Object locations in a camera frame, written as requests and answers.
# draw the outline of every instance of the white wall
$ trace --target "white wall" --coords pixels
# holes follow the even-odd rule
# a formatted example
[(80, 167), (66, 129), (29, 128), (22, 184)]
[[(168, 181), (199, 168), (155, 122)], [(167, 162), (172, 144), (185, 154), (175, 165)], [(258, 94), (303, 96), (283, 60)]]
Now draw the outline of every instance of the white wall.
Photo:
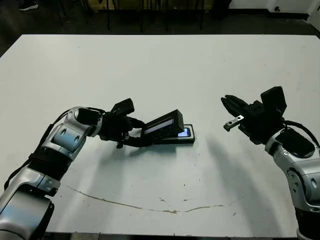
[(268, 3), (268, 10), (274, 12), (275, 7), (280, 8), (280, 13), (306, 14), (314, 0), (272, 0)]
[(279, 6), (281, 13), (313, 13), (320, 4), (320, 0), (232, 0), (231, 9), (268, 9), (274, 12)]

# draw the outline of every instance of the smartphone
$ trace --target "smartphone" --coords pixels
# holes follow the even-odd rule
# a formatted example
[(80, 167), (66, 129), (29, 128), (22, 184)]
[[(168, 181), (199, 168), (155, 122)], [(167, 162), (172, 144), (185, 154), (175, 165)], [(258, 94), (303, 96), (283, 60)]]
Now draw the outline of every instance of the smartphone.
[(192, 124), (183, 125), (183, 132), (178, 133), (176, 136), (157, 139), (154, 144), (193, 144), (195, 142), (195, 133)]

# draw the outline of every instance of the dark floor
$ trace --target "dark floor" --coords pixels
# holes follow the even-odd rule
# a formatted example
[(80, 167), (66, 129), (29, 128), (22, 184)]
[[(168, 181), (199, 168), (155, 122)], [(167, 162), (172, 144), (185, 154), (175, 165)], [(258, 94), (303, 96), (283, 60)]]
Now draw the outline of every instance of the dark floor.
[[(107, 28), (106, 12), (87, 16), (80, 0), (63, 0), (66, 15), (59, 20), (54, 2), (39, 0), (39, 8), (27, 12), (18, 10), (16, 0), (0, 0), (0, 56), (21, 34), (141, 34), (139, 11), (111, 11)], [(264, 14), (235, 14), (221, 20), (212, 19), (206, 12), (200, 30), (200, 12), (171, 11), (168, 31), (163, 11), (144, 11), (143, 34), (285, 34), (317, 35), (313, 26), (303, 19), (269, 18)]]

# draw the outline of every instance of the black cable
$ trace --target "black cable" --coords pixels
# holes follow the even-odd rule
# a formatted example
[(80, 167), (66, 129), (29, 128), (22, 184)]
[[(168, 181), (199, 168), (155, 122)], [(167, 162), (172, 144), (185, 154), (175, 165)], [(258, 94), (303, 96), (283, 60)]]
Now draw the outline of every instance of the black cable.
[[(52, 128), (55, 126), (55, 124), (56, 124), (57, 122), (59, 122), (64, 116), (67, 115), (67, 113), (69, 112), (69, 110), (70, 110), (70, 109), (65, 110), (63, 113), (61, 113), (61, 115), (58, 116), (58, 118), (57, 118), (53, 123), (51, 123), (51, 124), (47, 127), (47, 129), (45, 130), (45, 132), (44, 132), (43, 136), (41, 137), (40, 142), (39, 142), (39, 144), (38, 144), (38, 146), (36, 147), (35, 150), (38, 150), (38, 149), (42, 146), (42, 144), (45, 142), (46, 138), (49, 136)], [(11, 180), (15, 175), (17, 175), (17, 173), (18, 173), (23, 167), (27, 166), (29, 163), (30, 163), (30, 160), (28, 159), (28, 160), (25, 161), (19, 168), (17, 168), (16, 170), (14, 170), (14, 171), (10, 174), (10, 176), (8, 177), (8, 179), (5, 181), (5, 183), (4, 183), (4, 185), (3, 185), (4, 190), (6, 190), (6, 189), (8, 188), (9, 183), (10, 183), (10, 180)]]
[(308, 136), (312, 139), (312, 141), (315, 143), (315, 145), (318, 148), (320, 148), (320, 144), (319, 144), (318, 140), (316, 139), (316, 137), (312, 134), (311, 131), (309, 131), (308, 128), (303, 126), (301, 123), (298, 123), (298, 122), (295, 122), (295, 121), (289, 121), (289, 120), (285, 120), (285, 121), (283, 121), (283, 123), (285, 125), (294, 126), (294, 127), (297, 127), (299, 129), (302, 129), (303, 131), (305, 131), (305, 133), (308, 134)]

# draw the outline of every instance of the shoe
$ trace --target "shoe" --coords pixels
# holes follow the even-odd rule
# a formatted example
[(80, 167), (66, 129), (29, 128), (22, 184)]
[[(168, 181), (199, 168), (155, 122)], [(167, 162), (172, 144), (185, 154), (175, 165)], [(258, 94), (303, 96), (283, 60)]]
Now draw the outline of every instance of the shoe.
[(34, 2), (24, 2), (21, 6), (19, 6), (20, 11), (28, 11), (31, 9), (37, 9), (39, 5), (34, 1)]

